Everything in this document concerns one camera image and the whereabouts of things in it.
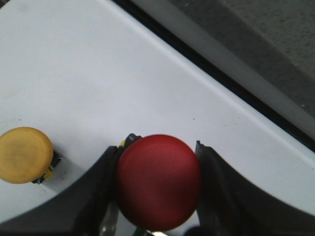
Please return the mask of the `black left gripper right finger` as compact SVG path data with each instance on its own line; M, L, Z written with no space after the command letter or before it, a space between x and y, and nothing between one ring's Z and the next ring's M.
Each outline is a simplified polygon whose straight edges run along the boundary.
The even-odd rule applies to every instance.
M315 217L273 197L196 142L202 173L200 226L213 236L313 236Z

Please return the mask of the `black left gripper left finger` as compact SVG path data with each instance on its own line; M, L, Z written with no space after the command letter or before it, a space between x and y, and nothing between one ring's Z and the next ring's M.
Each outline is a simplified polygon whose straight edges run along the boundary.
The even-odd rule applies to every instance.
M118 208L114 180L121 149L110 146L65 191L0 225L2 236L113 236Z

